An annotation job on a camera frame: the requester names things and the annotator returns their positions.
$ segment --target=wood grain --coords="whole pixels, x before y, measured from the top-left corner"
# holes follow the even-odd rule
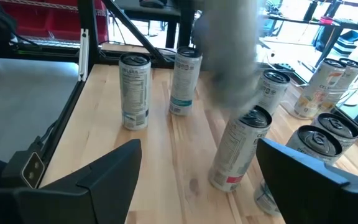
[[[121,52],[139,52],[139,53],[146,53],[146,54],[149,52],[146,48],[141,47],[141,46],[120,45],[120,44],[110,44],[110,43],[102,44],[101,49],[102,50],[115,50],[115,51],[121,51]],[[164,49],[160,49],[160,51],[163,54],[171,55],[171,54],[173,54],[171,52],[171,50],[176,52],[176,49],[168,49],[169,51],[164,50]]]
[[[284,223],[254,202],[254,190],[262,179],[256,158],[236,191],[225,194],[209,184],[208,169],[228,114],[208,106],[202,75],[191,114],[171,115],[172,75],[172,70],[152,70],[149,127],[128,131],[121,126],[118,67],[95,65],[41,187],[139,138],[142,163],[126,223]],[[280,106],[267,137],[285,144],[303,124],[310,121],[295,119]],[[358,141],[336,165],[358,175]]]

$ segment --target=blurred gray object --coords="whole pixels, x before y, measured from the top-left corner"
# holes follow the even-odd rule
[[[218,108],[246,113],[257,103],[256,45],[262,19],[257,1],[211,0],[195,22],[193,42],[209,71],[209,95]]]

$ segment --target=silver can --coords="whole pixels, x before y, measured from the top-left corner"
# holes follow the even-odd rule
[[[238,186],[255,156],[258,139],[266,136],[271,123],[271,115],[259,106],[229,120],[209,170],[213,186],[225,192]]]
[[[151,62],[140,53],[123,54],[119,59],[122,125],[140,130],[149,123]]]
[[[346,65],[337,60],[324,59],[295,103],[295,113],[302,118],[313,118],[331,90],[345,72]]]
[[[346,64],[346,70],[342,77],[339,79],[338,83],[335,85],[335,88],[347,89],[358,75],[358,62],[348,58],[341,58],[339,61]]]
[[[254,200],[258,207],[264,212],[271,215],[280,214],[277,204],[274,201],[273,195],[267,187],[265,180],[262,180],[259,187],[255,190]]]
[[[265,70],[259,80],[259,87],[263,91],[263,96],[258,105],[273,115],[284,97],[290,81],[290,77],[282,72],[272,69]]]
[[[342,153],[341,144],[332,134],[310,125],[296,130],[286,146],[330,165],[333,165]]]
[[[329,111],[336,106],[358,74],[358,62],[348,58],[341,58],[339,61],[346,64],[346,69],[338,83],[333,87],[336,92],[329,94],[321,106],[323,111]]]
[[[191,47],[179,47],[175,56],[169,111],[175,115],[188,115],[200,75],[201,52]]]
[[[358,138],[358,129],[352,123],[334,114],[322,113],[314,119],[311,125],[332,134],[339,143],[341,143],[342,154],[344,154]]]

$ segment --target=pull tab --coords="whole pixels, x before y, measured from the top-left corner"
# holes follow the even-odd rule
[[[276,78],[276,79],[278,79],[278,80],[280,80],[281,82],[285,82],[285,79],[284,79],[284,77],[282,77],[281,75],[277,75],[276,73],[271,73],[271,76],[272,77],[274,77],[274,78]]]
[[[341,122],[335,118],[330,118],[329,123],[336,129],[343,129]]]
[[[133,56],[130,58],[133,62],[136,62],[136,63],[144,63],[146,60],[142,57],[138,57],[138,56]]]
[[[327,138],[320,133],[313,133],[313,141],[322,146],[327,141]]]

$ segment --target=aluminum can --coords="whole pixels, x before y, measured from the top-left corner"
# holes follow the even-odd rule
[[[263,91],[263,95],[258,105],[273,115],[284,97],[290,81],[290,77],[282,72],[272,69],[265,70],[259,80],[259,87]]]
[[[321,106],[323,111],[329,111],[335,107],[358,74],[358,62],[348,58],[341,58],[339,61],[346,64],[346,69],[338,83],[333,88],[336,92],[328,94],[326,100]]]
[[[296,130],[287,142],[286,147],[322,160],[330,165],[333,165],[342,153],[342,146],[333,135],[321,128],[310,125],[301,126]],[[271,215],[280,214],[273,195],[264,180],[254,192],[254,199],[264,212]]]
[[[302,118],[313,118],[325,101],[328,91],[333,89],[345,72],[345,68],[346,65],[340,61],[324,59],[295,103],[295,113]]]
[[[259,106],[229,120],[209,170],[213,186],[225,192],[238,186],[255,156],[258,139],[266,136],[271,123],[271,115]]]
[[[127,53],[119,59],[122,125],[129,130],[149,123],[150,73],[150,58],[144,54]]]
[[[345,119],[330,113],[322,113],[311,124],[332,134],[342,146],[342,154],[357,140],[358,129]]]
[[[202,59],[201,52],[197,49],[178,48],[169,106],[169,111],[172,114],[185,116],[190,113]]]
[[[339,141],[329,132],[316,126],[304,125],[296,130],[287,147],[333,165],[342,153]]]
[[[254,200],[262,211],[270,215],[280,214],[277,204],[274,201],[273,195],[267,187],[265,180],[262,180],[259,187],[255,190]]]

